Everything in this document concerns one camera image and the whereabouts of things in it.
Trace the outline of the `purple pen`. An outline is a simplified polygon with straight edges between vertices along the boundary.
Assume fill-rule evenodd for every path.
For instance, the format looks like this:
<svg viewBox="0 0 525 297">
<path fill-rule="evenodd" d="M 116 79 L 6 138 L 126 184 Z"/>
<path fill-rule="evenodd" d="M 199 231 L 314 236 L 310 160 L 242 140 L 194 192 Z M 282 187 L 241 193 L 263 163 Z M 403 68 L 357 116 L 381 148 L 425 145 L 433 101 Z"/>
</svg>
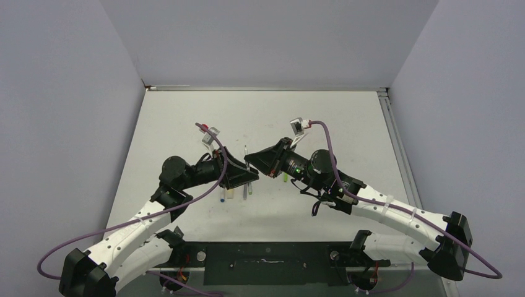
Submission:
<svg viewBox="0 0 525 297">
<path fill-rule="evenodd" d="M 245 184 L 243 186 L 243 200 L 247 200 L 247 198 L 248 198 L 248 185 Z"/>
</svg>

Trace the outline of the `blue marker pen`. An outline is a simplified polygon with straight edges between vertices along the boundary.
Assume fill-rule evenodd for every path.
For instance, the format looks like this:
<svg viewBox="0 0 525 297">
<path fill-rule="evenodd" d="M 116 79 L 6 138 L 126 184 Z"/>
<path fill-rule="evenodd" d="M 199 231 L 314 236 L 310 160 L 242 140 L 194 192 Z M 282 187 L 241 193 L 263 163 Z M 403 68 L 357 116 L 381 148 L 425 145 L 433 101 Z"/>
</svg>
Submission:
<svg viewBox="0 0 525 297">
<path fill-rule="evenodd" d="M 220 202 L 224 203 L 225 200 L 226 200 L 226 190 L 225 189 L 221 189 L 220 190 Z"/>
</svg>

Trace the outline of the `green pen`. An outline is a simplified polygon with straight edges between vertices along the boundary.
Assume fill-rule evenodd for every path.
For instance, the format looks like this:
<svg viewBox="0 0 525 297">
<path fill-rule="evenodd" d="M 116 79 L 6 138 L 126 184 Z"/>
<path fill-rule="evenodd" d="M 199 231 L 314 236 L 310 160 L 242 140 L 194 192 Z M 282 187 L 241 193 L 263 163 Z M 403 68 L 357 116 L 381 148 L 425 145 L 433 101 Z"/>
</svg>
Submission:
<svg viewBox="0 0 525 297">
<path fill-rule="evenodd" d="M 244 153 L 245 153 L 245 156 L 247 156 L 247 154 L 248 154 L 247 145 L 244 146 Z M 246 165 L 246 169 L 248 171 L 250 171 L 250 165 L 249 165 L 249 163 L 247 161 L 245 161 L 245 165 Z M 248 185 L 248 196 L 250 196 L 253 193 L 252 183 L 248 182 L 247 185 Z"/>
</svg>

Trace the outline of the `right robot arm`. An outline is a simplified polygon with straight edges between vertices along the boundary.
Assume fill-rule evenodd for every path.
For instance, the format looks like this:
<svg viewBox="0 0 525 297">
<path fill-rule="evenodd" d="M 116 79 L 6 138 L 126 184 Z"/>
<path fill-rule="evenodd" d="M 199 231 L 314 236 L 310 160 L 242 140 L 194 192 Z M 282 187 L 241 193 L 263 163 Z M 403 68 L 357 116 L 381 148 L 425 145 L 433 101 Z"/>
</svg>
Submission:
<svg viewBox="0 0 525 297">
<path fill-rule="evenodd" d="M 326 149 L 314 151 L 310 158 L 295 153 L 288 137 L 245 156 L 245 161 L 268 177 L 285 173 L 303 183 L 304 192 L 318 191 L 319 201 L 327 202 L 332 209 L 365 217 L 404 233 L 421 245 L 415 250 L 415 260 L 427 263 L 437 275 L 454 281 L 464 278 L 472 234 L 463 214 L 443 215 L 411 207 L 361 180 L 335 171 L 331 160 Z"/>
</svg>

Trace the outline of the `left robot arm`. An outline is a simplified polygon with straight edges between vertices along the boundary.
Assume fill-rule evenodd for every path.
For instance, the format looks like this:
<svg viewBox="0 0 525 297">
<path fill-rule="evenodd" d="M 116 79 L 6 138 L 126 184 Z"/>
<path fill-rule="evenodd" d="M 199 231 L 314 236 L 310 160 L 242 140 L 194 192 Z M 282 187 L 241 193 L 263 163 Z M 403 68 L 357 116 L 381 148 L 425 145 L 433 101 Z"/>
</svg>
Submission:
<svg viewBox="0 0 525 297">
<path fill-rule="evenodd" d="M 176 266 L 184 258 L 183 234 L 167 226 L 194 198 L 185 189 L 217 182 L 233 189 L 258 180 L 258 171 L 217 149 L 211 158 L 190 165 L 179 156 L 167 158 L 159 187 L 126 224 L 85 251 L 75 249 L 64 260 L 59 282 L 63 296 L 116 296 L 135 278 L 157 265 Z"/>
</svg>

